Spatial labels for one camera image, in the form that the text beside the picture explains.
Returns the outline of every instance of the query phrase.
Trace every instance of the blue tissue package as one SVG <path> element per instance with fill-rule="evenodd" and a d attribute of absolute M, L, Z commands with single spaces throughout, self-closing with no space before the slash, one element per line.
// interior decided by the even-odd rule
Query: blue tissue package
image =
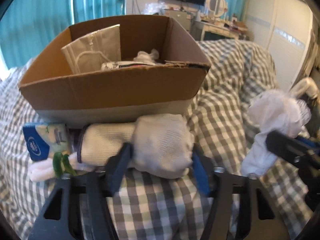
<path fill-rule="evenodd" d="M 65 124 L 26 123 L 22 131 L 30 158 L 35 162 L 52 158 L 55 152 L 70 153 Z"/>

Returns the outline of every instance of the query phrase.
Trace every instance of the desk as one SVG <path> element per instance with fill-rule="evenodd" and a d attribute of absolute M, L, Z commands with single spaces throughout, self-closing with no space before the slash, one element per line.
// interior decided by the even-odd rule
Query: desk
<path fill-rule="evenodd" d="M 228 28 L 223 27 L 223 23 L 218 23 L 219 25 L 212 24 L 212 23 L 206 23 L 206 22 L 201 22 L 201 21 L 194 21 L 192 28 L 191 28 L 191 35 L 193 36 L 194 39 L 197 33 L 197 29 L 201 30 L 201 37 L 200 40 L 203 41 L 204 39 L 204 34 L 205 32 L 210 32 L 210 33 L 215 33 L 219 34 L 228 38 L 232 39 L 239 39 L 239 33 L 233 32 L 229 30 Z"/>

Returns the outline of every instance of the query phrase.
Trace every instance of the checkered fabric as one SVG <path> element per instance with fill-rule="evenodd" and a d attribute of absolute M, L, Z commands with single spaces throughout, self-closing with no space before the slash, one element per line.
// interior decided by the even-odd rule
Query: checkered fabric
<path fill-rule="evenodd" d="M 268 52 L 252 42 L 221 40 L 199 45 L 212 67 L 188 109 L 188 125 L 206 156 L 239 174 L 259 132 L 248 119 L 247 109 L 253 97 L 276 87 L 274 63 Z M 54 179 L 32 183 L 27 176 L 31 160 L 21 128 L 40 118 L 17 88 L 25 70 L 16 69 L 0 83 L 0 209 L 21 239 L 27 239 L 54 185 Z M 294 238 L 312 215 L 303 201 L 306 186 L 296 169 L 281 160 L 262 181 Z M 88 228 L 85 196 L 83 199 L 83 224 Z M 231 232 L 237 217 L 236 196 L 234 200 Z M 120 239 L 196 240 L 211 200 L 197 191 L 192 171 L 181 179 L 167 180 L 130 170 L 108 203 Z M 86 238 L 92 239 L 89 230 Z"/>

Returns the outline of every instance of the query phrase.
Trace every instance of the logo on tissue pack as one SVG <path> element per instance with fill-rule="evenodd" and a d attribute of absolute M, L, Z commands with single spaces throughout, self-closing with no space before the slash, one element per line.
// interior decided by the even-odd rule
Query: logo on tissue pack
<path fill-rule="evenodd" d="M 34 155 L 37 155 L 37 156 L 41 155 L 40 148 L 37 145 L 36 140 L 33 137 L 29 137 L 28 144 L 29 144 L 30 150 L 32 151 L 32 153 Z"/>

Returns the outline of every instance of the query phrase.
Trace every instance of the brown box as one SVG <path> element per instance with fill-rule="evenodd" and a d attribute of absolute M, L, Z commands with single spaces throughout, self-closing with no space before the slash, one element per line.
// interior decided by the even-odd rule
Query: brown box
<path fill-rule="evenodd" d="M 128 67 L 76 74 L 61 48 L 95 30 L 120 24 L 122 60 L 139 51 L 159 51 L 170 65 Z M 172 18 L 128 15 L 78 23 L 39 54 L 20 81 L 25 99 L 47 121 L 74 127 L 98 122 L 134 122 L 145 114 L 184 114 L 210 62 Z"/>

